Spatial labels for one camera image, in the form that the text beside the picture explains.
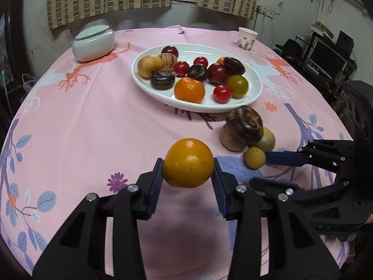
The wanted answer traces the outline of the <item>small orange mandarin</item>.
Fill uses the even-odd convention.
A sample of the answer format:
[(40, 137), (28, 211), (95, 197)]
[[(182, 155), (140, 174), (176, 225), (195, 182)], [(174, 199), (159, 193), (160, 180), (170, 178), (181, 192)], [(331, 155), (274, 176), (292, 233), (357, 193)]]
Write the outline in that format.
[(198, 80), (184, 77), (174, 86), (174, 96), (181, 101), (200, 104), (205, 96), (204, 84)]

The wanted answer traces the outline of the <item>small tan round fruit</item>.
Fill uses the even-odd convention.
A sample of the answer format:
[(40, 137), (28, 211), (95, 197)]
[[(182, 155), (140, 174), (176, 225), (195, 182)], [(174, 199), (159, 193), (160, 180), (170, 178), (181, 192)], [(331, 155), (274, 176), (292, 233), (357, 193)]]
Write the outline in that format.
[(244, 155), (246, 165), (251, 169), (259, 169), (266, 163), (265, 153), (258, 147), (250, 147)]

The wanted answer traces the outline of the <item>dark water chestnut top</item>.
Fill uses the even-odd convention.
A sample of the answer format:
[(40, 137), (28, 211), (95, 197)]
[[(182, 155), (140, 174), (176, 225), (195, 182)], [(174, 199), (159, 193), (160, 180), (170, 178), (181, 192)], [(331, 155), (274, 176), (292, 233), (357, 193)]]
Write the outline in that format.
[(228, 112), (226, 124), (231, 133), (246, 144), (260, 141), (264, 134), (262, 118), (258, 112), (247, 105)]

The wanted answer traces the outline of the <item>white lidded ceramic jar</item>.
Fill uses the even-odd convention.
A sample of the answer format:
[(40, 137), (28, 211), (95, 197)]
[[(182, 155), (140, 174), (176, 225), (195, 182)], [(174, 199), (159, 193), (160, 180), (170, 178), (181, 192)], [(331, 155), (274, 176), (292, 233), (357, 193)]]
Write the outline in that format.
[(115, 47), (114, 31), (108, 25), (95, 25), (81, 31), (73, 41), (73, 55), (79, 62), (89, 62), (110, 53)]

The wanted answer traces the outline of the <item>tan potato-like fruit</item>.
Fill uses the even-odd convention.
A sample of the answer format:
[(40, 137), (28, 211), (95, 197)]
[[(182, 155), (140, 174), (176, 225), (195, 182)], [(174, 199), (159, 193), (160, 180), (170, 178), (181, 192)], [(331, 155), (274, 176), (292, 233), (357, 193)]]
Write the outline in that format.
[(158, 56), (144, 56), (138, 61), (137, 71), (143, 78), (150, 78), (155, 71), (162, 68), (162, 60)]

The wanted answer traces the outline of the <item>dark red plum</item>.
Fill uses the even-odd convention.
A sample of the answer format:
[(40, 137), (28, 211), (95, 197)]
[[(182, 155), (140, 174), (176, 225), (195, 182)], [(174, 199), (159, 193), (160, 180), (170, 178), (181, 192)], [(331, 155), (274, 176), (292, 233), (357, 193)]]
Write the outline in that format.
[(208, 68), (207, 78), (213, 85), (223, 85), (228, 79), (228, 72), (223, 64), (213, 63)]
[(177, 48), (174, 45), (167, 45), (167, 46), (165, 46), (162, 49), (161, 52), (162, 53), (172, 54), (172, 55), (176, 56), (177, 58), (179, 56), (179, 52), (178, 52)]

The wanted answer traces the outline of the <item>orange-yellow tomato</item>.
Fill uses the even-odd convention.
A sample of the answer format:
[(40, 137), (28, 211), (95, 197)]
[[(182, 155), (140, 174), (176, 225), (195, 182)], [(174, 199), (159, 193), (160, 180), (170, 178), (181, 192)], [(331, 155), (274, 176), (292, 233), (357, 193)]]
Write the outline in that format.
[(168, 185), (175, 188), (197, 188), (203, 185), (214, 170), (210, 148), (195, 138), (184, 138), (174, 143), (162, 165)]

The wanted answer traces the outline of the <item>wall power outlet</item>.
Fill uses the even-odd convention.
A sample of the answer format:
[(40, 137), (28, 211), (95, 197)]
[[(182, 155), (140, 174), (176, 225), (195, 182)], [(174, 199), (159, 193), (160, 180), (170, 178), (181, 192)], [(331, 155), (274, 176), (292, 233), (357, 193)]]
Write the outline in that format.
[(270, 6), (260, 6), (258, 5), (256, 8), (256, 11), (260, 14), (263, 14), (265, 17), (268, 17), (270, 19), (274, 18), (274, 10)]

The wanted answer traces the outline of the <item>patterned paper cup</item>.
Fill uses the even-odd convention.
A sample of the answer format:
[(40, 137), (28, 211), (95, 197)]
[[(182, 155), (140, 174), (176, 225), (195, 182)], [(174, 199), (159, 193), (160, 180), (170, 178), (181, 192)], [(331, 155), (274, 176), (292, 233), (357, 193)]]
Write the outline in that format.
[(238, 29), (238, 47), (244, 51), (250, 51), (257, 36), (257, 32), (249, 28), (240, 27)]

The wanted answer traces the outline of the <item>striped pepino melon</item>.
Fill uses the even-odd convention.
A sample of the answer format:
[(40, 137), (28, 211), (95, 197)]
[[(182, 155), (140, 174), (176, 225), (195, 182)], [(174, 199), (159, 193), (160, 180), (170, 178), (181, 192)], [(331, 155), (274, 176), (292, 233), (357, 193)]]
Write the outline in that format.
[(163, 71), (173, 71), (174, 65), (178, 62), (178, 58), (171, 53), (160, 53), (158, 57), (162, 61), (162, 70)]

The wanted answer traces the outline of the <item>green-yellow citrus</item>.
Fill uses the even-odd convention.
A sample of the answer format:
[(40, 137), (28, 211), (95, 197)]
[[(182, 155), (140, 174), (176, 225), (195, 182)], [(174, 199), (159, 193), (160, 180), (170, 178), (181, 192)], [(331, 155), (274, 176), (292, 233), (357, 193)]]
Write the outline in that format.
[(249, 91), (249, 82), (242, 75), (230, 76), (226, 85), (231, 89), (232, 97), (235, 99), (241, 99)]

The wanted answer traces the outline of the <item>white oval plate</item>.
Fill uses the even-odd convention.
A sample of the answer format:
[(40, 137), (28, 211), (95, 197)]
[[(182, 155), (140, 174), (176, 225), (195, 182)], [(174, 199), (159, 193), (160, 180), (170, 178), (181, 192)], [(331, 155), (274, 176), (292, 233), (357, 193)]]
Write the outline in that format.
[(145, 50), (131, 75), (153, 99), (192, 112), (228, 112), (254, 103), (263, 90), (259, 74), (242, 58), (190, 43)]

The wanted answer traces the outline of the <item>dark red plum back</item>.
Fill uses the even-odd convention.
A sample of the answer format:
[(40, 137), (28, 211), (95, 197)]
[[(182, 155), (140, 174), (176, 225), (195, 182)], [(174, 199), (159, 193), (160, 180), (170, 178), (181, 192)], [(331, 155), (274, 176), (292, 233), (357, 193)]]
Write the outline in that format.
[(167, 46), (165, 46), (162, 49), (161, 52), (162, 53), (172, 54), (172, 55), (176, 56), (177, 58), (179, 56), (179, 52), (178, 52), (177, 48), (174, 45), (167, 45)]

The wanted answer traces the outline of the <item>dark water chestnut front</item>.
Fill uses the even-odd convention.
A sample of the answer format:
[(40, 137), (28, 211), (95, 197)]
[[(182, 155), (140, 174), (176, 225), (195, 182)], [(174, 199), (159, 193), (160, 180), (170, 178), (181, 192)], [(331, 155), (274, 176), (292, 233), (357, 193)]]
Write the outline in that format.
[(207, 79), (208, 70), (206, 67), (194, 64), (190, 67), (187, 77), (204, 82)]

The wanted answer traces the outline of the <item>large orange mandarin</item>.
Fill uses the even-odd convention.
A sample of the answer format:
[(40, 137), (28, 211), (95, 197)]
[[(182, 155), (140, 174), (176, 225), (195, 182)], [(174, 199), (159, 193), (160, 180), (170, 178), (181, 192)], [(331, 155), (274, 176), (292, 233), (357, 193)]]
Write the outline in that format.
[(221, 58), (219, 58), (219, 59), (217, 60), (217, 62), (218, 62), (219, 64), (224, 64), (224, 59), (225, 59), (225, 57), (221, 57)]

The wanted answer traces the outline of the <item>dark water chestnut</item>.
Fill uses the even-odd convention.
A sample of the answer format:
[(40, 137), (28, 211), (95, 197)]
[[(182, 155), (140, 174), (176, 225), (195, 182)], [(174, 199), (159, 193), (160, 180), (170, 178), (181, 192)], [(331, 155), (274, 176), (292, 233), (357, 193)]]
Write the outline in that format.
[(246, 144), (260, 141), (264, 134), (262, 118), (258, 112), (247, 105), (228, 112), (226, 124), (231, 133)]
[(206, 67), (194, 64), (190, 67), (187, 77), (204, 82), (207, 79), (208, 70)]
[(243, 75), (245, 73), (245, 67), (236, 58), (225, 57), (223, 60), (223, 65), (225, 66), (229, 76)]
[(156, 90), (168, 90), (174, 85), (174, 71), (155, 71), (150, 78), (151, 86)]

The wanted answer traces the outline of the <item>red cherry tomato front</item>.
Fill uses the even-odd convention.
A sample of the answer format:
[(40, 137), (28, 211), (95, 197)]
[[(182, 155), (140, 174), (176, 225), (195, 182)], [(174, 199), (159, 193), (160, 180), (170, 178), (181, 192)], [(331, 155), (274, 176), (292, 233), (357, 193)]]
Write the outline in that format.
[(227, 85), (219, 85), (213, 91), (214, 100), (219, 104), (226, 104), (232, 97), (232, 91)]

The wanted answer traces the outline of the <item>red cherry tomato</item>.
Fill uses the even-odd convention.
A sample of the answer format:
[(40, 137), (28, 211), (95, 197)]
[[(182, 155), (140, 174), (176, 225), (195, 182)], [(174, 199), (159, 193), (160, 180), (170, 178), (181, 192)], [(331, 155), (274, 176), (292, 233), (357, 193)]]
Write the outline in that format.
[(193, 60), (193, 63), (194, 64), (202, 65), (202, 66), (204, 66), (206, 68), (209, 66), (208, 60), (205, 57), (203, 57), (203, 56), (199, 56), (199, 57), (195, 58)]
[(190, 66), (186, 61), (179, 61), (174, 65), (174, 72), (177, 77), (185, 77), (188, 75)]
[(213, 91), (214, 100), (219, 104), (226, 104), (232, 97), (232, 91), (227, 85), (219, 85)]

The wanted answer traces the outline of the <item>dark red plum front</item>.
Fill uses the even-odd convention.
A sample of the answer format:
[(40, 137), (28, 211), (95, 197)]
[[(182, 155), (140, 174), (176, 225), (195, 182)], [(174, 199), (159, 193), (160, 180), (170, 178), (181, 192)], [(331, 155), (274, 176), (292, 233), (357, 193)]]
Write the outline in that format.
[(207, 78), (213, 85), (223, 85), (228, 79), (228, 72), (223, 64), (213, 63), (208, 68)]

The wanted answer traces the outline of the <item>computer monitor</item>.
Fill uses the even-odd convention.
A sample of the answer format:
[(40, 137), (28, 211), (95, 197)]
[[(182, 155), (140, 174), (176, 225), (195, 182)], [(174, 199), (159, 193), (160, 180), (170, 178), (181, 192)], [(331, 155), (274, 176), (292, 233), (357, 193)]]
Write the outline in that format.
[(329, 45), (320, 37), (314, 37), (308, 48), (305, 66), (314, 73), (325, 75), (336, 82), (348, 61), (336, 51), (333, 45)]

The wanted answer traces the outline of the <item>pink floral tablecloth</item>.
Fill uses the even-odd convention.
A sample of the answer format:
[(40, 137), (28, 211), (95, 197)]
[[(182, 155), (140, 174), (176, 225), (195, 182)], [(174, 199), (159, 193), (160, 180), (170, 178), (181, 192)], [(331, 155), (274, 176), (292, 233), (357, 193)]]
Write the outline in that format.
[(242, 153), (220, 142), (223, 114), (172, 108), (131, 78), (133, 60), (151, 47), (215, 47), (244, 59), (260, 75), (264, 88), (253, 108), (275, 135), (276, 150), (296, 150), (311, 138), (348, 140), (322, 95), (269, 47), (256, 42), (246, 52), (238, 48), (235, 31), (179, 25), (115, 36), (114, 51), (92, 63), (78, 63), (71, 50), (62, 54), (32, 88), (2, 144), (1, 236), (26, 275), (86, 194), (112, 195), (135, 183), (183, 138), (205, 143), (222, 170), (240, 182), (264, 176), (305, 189), (332, 183), (331, 173), (311, 166), (249, 169)]

